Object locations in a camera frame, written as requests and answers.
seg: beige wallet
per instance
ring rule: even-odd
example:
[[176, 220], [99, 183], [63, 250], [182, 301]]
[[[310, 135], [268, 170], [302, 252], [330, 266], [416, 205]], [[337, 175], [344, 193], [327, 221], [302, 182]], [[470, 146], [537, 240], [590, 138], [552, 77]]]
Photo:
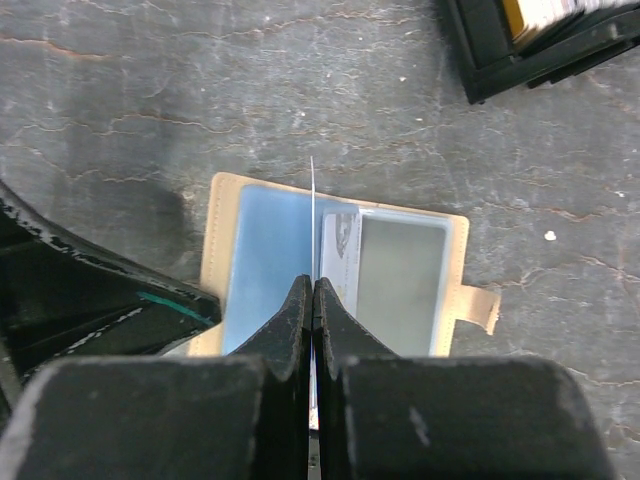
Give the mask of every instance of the beige wallet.
[[[240, 207], [242, 189], [248, 185], [259, 185], [285, 191], [310, 194], [303, 190], [286, 185], [256, 180], [253, 178], [218, 173], [213, 178], [209, 213], [203, 248], [202, 269], [200, 275], [201, 288], [216, 295], [220, 299], [222, 311], [226, 306], [229, 280], [232, 267], [236, 224]], [[384, 208], [399, 212], [425, 214], [446, 217], [453, 224], [452, 248], [448, 258], [449, 269], [446, 279], [443, 307], [440, 313], [437, 337], [435, 339], [435, 355], [448, 356], [453, 339], [456, 320], [465, 320], [480, 325], [489, 334], [493, 334], [498, 320], [500, 296], [487, 290], [462, 285], [464, 257], [469, 233], [469, 221], [465, 217], [447, 215], [437, 212], [398, 207], [373, 202], [318, 196], [355, 204], [361, 207]], [[223, 322], [189, 342], [188, 355], [211, 356], [220, 355], [224, 332]]]

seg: card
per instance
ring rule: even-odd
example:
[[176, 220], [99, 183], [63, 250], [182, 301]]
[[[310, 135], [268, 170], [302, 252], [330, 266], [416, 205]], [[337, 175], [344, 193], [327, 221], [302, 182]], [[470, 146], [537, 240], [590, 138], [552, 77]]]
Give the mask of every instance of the card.
[[345, 310], [356, 316], [362, 215], [326, 213], [322, 225], [320, 276], [327, 277]]

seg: concrete floor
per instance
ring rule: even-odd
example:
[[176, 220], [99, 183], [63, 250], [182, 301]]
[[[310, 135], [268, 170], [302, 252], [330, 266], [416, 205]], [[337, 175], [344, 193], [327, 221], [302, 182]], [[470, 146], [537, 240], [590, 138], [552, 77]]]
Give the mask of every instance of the concrete floor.
[[0, 175], [190, 282], [218, 171], [465, 215], [503, 308], [453, 354], [560, 362], [640, 478], [640, 55], [482, 106], [452, 63], [429, 1], [9, 0]]

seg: wallet stitching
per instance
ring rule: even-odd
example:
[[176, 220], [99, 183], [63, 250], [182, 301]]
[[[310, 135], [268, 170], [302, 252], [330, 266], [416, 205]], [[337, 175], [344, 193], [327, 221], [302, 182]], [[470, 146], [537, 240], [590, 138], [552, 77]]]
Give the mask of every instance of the wallet stitching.
[[[211, 248], [211, 258], [209, 258], [209, 262], [208, 264], [205, 266], [206, 271], [205, 271], [205, 277], [207, 279], [207, 281], [211, 280], [211, 273], [213, 272], [213, 267], [214, 267], [214, 263], [216, 261], [216, 257], [218, 255], [216, 255], [216, 247], [217, 247], [217, 243], [218, 243], [218, 228], [220, 226], [220, 211], [221, 211], [221, 202], [222, 202], [222, 193], [226, 187], [226, 183], [227, 183], [227, 178], [222, 177], [220, 179], [220, 182], [218, 184], [218, 194], [216, 195], [215, 198], [215, 204], [213, 206], [213, 216], [212, 216], [212, 223], [211, 223], [211, 232], [210, 235], [208, 235], [209, 239], [210, 239], [210, 243], [209, 245], [207, 245], [208, 247]], [[196, 338], [194, 338], [194, 345], [193, 345], [193, 352], [194, 353], [200, 353], [201, 352], [201, 347], [202, 347], [202, 337], [198, 336]]]
[[453, 273], [454, 277], [453, 277], [453, 289], [451, 292], [451, 297], [449, 298], [449, 301], [447, 302], [447, 318], [446, 318], [446, 330], [445, 330], [445, 338], [442, 339], [441, 342], [441, 346], [442, 346], [442, 354], [444, 355], [449, 355], [450, 351], [451, 351], [451, 344], [453, 343], [453, 332], [455, 329], [455, 325], [456, 325], [456, 318], [454, 318], [455, 312], [453, 309], [453, 303], [455, 302], [456, 298], [458, 298], [458, 296], [460, 295], [460, 287], [462, 285], [462, 273], [464, 270], [464, 255], [465, 255], [465, 250], [466, 250], [466, 242], [467, 242], [467, 236], [469, 234], [469, 230], [467, 227], [467, 224], [464, 223], [462, 225], [460, 225], [461, 222], [456, 222], [458, 224], [459, 228], [462, 228], [462, 232], [461, 235], [458, 236], [459, 240], [458, 240], [458, 246], [457, 246], [457, 253], [458, 253], [458, 258], [456, 259], [456, 261], [454, 262], [454, 269], [455, 272]]

